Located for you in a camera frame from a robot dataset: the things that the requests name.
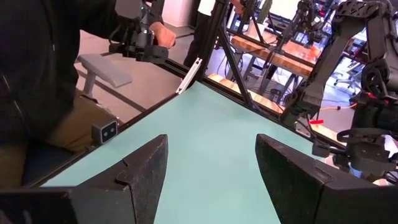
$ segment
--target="black metal frame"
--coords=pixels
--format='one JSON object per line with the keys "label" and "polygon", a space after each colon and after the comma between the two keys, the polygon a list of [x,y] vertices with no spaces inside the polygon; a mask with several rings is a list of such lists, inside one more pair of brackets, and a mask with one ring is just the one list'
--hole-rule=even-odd
{"label": "black metal frame", "polygon": [[[219,84],[209,78],[205,78],[205,69],[208,65],[209,59],[211,57],[211,53],[213,50],[213,46],[214,43],[216,41],[216,36],[217,34],[220,34],[220,32],[222,32],[222,30],[220,29],[221,27],[221,21],[223,18],[224,13],[226,12],[227,9],[227,5],[228,5],[228,0],[217,0],[216,4],[215,4],[215,8],[213,10],[213,14],[211,16],[211,25],[210,25],[210,32],[208,34],[208,38],[206,39],[205,43],[203,44],[202,47],[202,52],[200,53],[201,55],[201,59],[202,61],[202,65],[201,65],[201,69],[197,72],[197,74],[195,75],[195,78],[193,79],[193,81],[191,82],[190,86],[193,84],[193,82],[196,80],[202,84],[204,84],[205,86],[207,86],[208,88],[211,88],[212,90],[216,91],[217,93],[227,97],[228,99],[232,100],[233,102],[245,107],[246,109],[257,113],[258,115],[267,118],[269,120],[271,120],[272,122],[275,122],[278,125],[281,125],[282,127],[288,129],[289,131],[298,134],[300,136],[302,136],[303,138],[314,142],[315,138],[310,138],[304,134],[298,133],[296,131],[296,129],[291,128],[290,126],[286,126],[284,124],[282,124],[279,121],[279,116],[280,114],[277,113],[276,111],[267,108],[263,105],[257,104],[256,102],[252,102],[253,105],[248,104],[248,98],[237,92],[235,92],[234,90],[223,86],[222,84]],[[222,43],[225,44],[229,44],[226,43],[226,40],[224,39],[224,37],[226,36],[222,36],[221,35],[221,40]],[[224,49],[230,49],[229,45],[224,46]],[[227,57],[231,57],[232,52],[226,52]],[[176,75],[180,78],[184,78],[185,75],[188,73],[189,68],[176,62],[173,61],[171,59],[167,59],[165,61],[165,63],[162,64],[156,64],[157,66],[159,66],[160,68],[163,68],[164,70],[170,72],[173,75]],[[238,70],[237,73],[234,72],[235,76],[240,76],[240,72]],[[157,103],[156,105],[150,107],[148,110],[146,110],[145,112],[141,113],[140,115],[138,115],[137,117],[133,118],[132,120],[128,121],[127,123],[121,125],[119,127],[119,132],[123,132],[124,130],[126,130],[127,128],[131,127],[132,125],[136,124],[138,121],[144,119],[147,115],[151,114],[152,112],[154,112],[155,110],[157,110],[158,108],[160,108],[161,106],[163,106],[164,104],[168,103],[170,100],[174,99],[176,96],[178,96],[176,93],[171,94],[170,96],[166,97],[164,100],[162,100],[161,102]],[[321,142],[325,142],[327,144],[329,144],[330,146],[336,147],[338,149],[344,149],[344,145],[322,135],[322,134],[317,134],[316,139],[321,141]],[[85,156],[87,156],[89,153],[93,152],[96,148],[93,148],[92,150],[88,151],[88,152],[84,152],[81,154],[77,154],[75,156],[73,156],[70,160],[68,160],[67,162],[61,164],[57,169],[55,169],[53,172],[47,174],[46,176],[42,177],[41,179],[39,179],[38,181],[26,186],[26,187],[39,187],[40,185],[44,184],[47,180],[55,177],[56,175],[60,174],[62,171],[64,171],[65,169],[67,169],[68,167],[74,165],[74,163],[76,163],[77,161],[79,161],[80,159],[84,158]]]}

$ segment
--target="person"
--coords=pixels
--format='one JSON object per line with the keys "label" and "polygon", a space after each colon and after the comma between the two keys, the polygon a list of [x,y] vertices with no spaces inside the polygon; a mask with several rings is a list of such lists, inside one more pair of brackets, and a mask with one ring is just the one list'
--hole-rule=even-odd
{"label": "person", "polygon": [[[206,37],[208,32],[208,23],[210,21],[211,11],[214,8],[216,0],[201,0],[198,8],[198,20],[197,26],[193,33],[193,41],[191,42],[188,54],[185,57],[183,64],[186,67],[192,67],[195,60],[198,58],[200,47],[203,39]],[[231,0],[231,3],[235,6],[235,11],[239,15],[243,13],[243,6],[239,0]]]}
{"label": "person", "polygon": [[[80,30],[107,39],[121,18],[116,0],[0,1],[0,189],[21,186],[29,144],[73,152],[91,144],[91,125],[113,119],[76,91]],[[157,43],[175,34],[150,13]],[[115,40],[122,34],[116,34]]]}

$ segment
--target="teal mat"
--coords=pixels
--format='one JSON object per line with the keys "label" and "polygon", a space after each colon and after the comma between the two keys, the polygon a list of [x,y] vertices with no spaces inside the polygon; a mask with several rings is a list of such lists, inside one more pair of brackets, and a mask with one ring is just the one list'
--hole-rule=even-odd
{"label": "teal mat", "polygon": [[155,223],[280,223],[257,166],[258,133],[310,153],[308,140],[196,83],[44,186],[78,185],[167,134]]}

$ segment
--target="gray floor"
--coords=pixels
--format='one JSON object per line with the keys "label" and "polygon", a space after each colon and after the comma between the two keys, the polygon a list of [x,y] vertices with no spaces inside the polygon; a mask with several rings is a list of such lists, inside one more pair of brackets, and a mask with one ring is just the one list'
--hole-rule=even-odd
{"label": "gray floor", "polygon": [[[186,35],[191,32],[190,29],[183,27],[175,29],[177,36]],[[188,46],[192,41],[192,36],[177,39],[176,46],[169,52],[169,57],[177,62],[182,63],[188,50]],[[81,33],[80,54],[104,53],[108,51],[108,41],[103,40],[85,32]],[[136,62],[134,59],[122,58],[120,55],[107,56],[120,69],[130,73],[133,79],[131,84],[122,86],[116,91],[126,98],[134,101],[143,108],[149,108],[156,104],[166,96],[172,94],[179,86],[181,79],[172,75],[161,68],[150,63]],[[250,60],[249,55],[244,55],[244,65]],[[211,56],[207,74],[218,73],[224,75],[226,59],[223,50],[215,50]],[[86,72],[80,64],[76,64],[76,68],[82,72]],[[279,70],[278,75],[274,77],[274,81],[284,84],[290,73]],[[80,78],[78,88],[82,89],[84,78]],[[334,80],[328,82],[325,88],[325,97],[323,107],[331,106],[348,106],[350,92],[347,91],[344,84],[341,87],[333,86]],[[105,107],[109,108],[122,121],[128,121],[137,116],[140,111],[134,109],[123,101],[110,95],[98,86],[95,86],[93,96],[97,98]],[[320,119],[324,119],[325,126],[334,130],[342,131],[348,129],[353,117],[352,109],[342,110],[325,110],[320,113]]]}

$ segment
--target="black jacket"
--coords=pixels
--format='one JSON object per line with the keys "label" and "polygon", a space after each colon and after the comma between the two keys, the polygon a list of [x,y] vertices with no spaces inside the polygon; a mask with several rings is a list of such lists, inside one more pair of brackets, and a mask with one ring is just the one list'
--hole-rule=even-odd
{"label": "black jacket", "polygon": [[107,39],[115,2],[0,1],[0,144],[45,139],[70,112],[80,29]]}

